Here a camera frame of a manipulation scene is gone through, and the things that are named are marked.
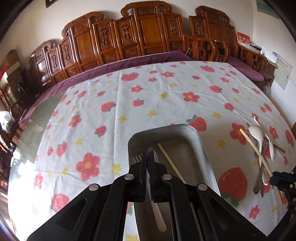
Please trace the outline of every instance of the wooden chopstick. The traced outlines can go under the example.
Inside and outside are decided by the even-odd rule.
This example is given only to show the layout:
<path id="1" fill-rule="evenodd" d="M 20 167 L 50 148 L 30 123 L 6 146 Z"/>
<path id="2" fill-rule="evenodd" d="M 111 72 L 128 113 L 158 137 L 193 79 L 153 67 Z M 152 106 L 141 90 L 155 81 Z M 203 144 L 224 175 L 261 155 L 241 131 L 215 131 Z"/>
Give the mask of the wooden chopstick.
<path id="1" fill-rule="evenodd" d="M 264 157 L 262 156 L 262 154 L 259 152 L 258 148 L 255 146 L 255 144 L 252 142 L 252 140 L 250 139 L 250 137 L 248 137 L 248 135 L 242 129 L 239 129 L 239 131 L 243 134 L 243 136 L 246 138 L 246 140 L 253 147 L 253 149 L 255 150 L 255 152 L 257 153 L 257 155 L 260 157 L 263 165 L 265 166 L 265 168 L 266 168 L 269 176 L 272 177 L 273 176 L 272 171 L 270 170 L 270 168 L 269 168 L 267 162 L 265 161 Z M 275 190 L 276 190 L 276 192 L 278 193 L 278 195 L 280 197 L 281 204 L 283 204 L 284 202 L 283 202 L 283 198 L 281 197 L 280 191 L 277 188 L 275 188 Z"/>
<path id="2" fill-rule="evenodd" d="M 167 155 L 167 153 L 165 152 L 165 150 L 163 149 L 163 147 L 161 146 L 161 144 L 158 143 L 157 145 L 158 145 L 159 149 L 161 150 L 161 152 L 163 153 L 163 155 L 165 156 L 165 158 L 167 159 L 167 161 L 169 162 L 169 164 L 171 165 L 171 167 L 173 168 L 173 170 L 175 171 L 175 173 L 177 174 L 178 178 L 180 178 L 182 180 L 182 182 L 186 184 L 184 178 L 181 176 L 181 174 L 179 173 L 178 169 L 173 164 L 172 160 L 169 158 L 169 156 Z"/>

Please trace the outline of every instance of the metal tray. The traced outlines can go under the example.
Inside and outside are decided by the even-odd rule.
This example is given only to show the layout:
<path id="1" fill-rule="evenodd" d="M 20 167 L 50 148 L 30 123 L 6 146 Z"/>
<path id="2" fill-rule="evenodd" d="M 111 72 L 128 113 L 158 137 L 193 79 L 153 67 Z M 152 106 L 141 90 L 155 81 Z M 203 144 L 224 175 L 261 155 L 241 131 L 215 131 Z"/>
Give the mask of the metal tray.
<path id="1" fill-rule="evenodd" d="M 159 163 L 166 166 L 169 174 L 177 176 L 158 148 L 157 143 L 162 145 L 187 184 L 205 183 L 220 195 L 212 166 L 198 132 L 194 128 L 186 124 L 160 127 L 136 133 L 128 142 L 130 165 L 133 164 L 133 157 L 141 154 L 143 150 L 147 151 L 153 147 Z M 148 193 L 147 197 L 146 202 L 134 204 L 140 241 L 173 240 L 169 204 L 158 204 L 167 226 L 165 232 L 160 232 L 156 225 Z"/>

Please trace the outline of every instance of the white wall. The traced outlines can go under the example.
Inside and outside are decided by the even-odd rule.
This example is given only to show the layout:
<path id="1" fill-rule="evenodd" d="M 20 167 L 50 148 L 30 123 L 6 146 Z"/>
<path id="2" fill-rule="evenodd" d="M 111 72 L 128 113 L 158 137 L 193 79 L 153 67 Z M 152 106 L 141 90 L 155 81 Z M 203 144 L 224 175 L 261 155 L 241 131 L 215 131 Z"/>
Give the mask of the white wall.
<path id="1" fill-rule="evenodd" d="M 100 11 L 105 18 L 119 19 L 120 10 L 133 0 L 58 0 L 49 8 L 45 0 L 34 0 L 17 17 L 0 43 L 0 63 L 11 49 L 17 49 L 21 65 L 28 67 L 29 55 L 44 41 L 62 39 L 64 26 L 91 11 Z M 167 0 L 173 12 L 181 14 L 189 33 L 188 15 L 195 15 L 200 5 L 225 12 L 230 23 L 250 37 L 253 36 L 253 9 L 251 0 Z"/>
<path id="2" fill-rule="evenodd" d="M 292 127 L 296 122 L 296 43 L 280 19 L 258 12 L 256 0 L 252 0 L 252 3 L 254 10 L 253 42 L 263 48 L 273 50 L 293 66 L 291 78 L 285 90 L 275 81 L 271 86 L 275 104 L 279 111 L 282 110 L 288 125 Z"/>

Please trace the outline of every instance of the purple seat cushion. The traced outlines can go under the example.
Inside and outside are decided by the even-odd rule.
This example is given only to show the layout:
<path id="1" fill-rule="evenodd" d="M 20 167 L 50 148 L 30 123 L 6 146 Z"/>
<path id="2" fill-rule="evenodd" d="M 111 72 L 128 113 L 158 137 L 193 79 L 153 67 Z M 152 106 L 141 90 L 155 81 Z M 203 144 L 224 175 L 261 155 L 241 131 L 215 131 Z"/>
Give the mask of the purple seat cushion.
<path id="1" fill-rule="evenodd" d="M 252 82 L 263 82 L 264 77 L 262 74 L 253 70 L 250 66 L 247 66 L 244 62 L 234 57 L 229 57 L 228 63 L 241 72 Z"/>

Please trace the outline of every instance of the floral tablecloth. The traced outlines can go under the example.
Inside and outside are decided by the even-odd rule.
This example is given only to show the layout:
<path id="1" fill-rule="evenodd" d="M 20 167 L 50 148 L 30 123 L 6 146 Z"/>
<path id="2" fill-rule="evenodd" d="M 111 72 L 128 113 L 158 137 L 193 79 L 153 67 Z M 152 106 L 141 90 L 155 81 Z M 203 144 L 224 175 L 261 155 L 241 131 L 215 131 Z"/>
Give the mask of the floral tablecloth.
<path id="1" fill-rule="evenodd" d="M 260 124 L 275 144 L 272 171 L 295 166 L 294 138 L 272 102 L 227 63 L 170 62 L 124 69 L 69 88 L 52 114 L 35 161 L 28 235 L 91 183 L 103 186 L 129 170 L 133 134 L 177 123 L 193 126 L 222 197 L 268 235 L 287 211 L 270 185 L 253 193 L 258 175 L 252 147 L 239 132 Z M 124 240 L 137 240 L 129 203 Z"/>

